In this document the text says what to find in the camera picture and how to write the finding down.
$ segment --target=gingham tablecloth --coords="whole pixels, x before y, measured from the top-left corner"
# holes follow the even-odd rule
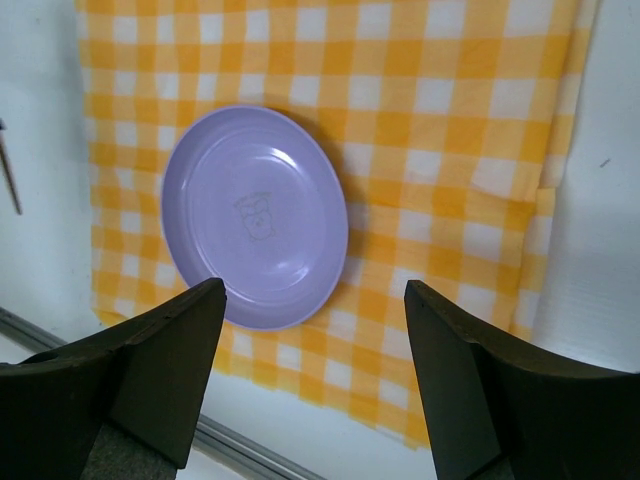
[[[348,203],[342,279],[304,325],[226,324],[214,367],[427,433],[402,295],[423,279],[527,337],[596,0],[78,0],[94,307],[185,288],[160,225],[169,152],[199,116],[275,108],[324,148]]]

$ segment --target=yellow and white fabric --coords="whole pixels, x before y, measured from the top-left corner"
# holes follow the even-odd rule
[[[159,203],[179,135],[223,105],[277,109],[338,173],[348,258],[304,325],[225,325],[214,367],[426,444],[405,283],[425,280],[529,334],[596,0],[76,7],[101,318],[120,321],[185,288]]]

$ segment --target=plate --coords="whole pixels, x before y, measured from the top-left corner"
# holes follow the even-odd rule
[[[255,330],[313,315],[347,252],[329,159],[298,124],[262,107],[221,108],[186,131],[164,175],[162,224],[187,285],[222,278],[225,318]]]

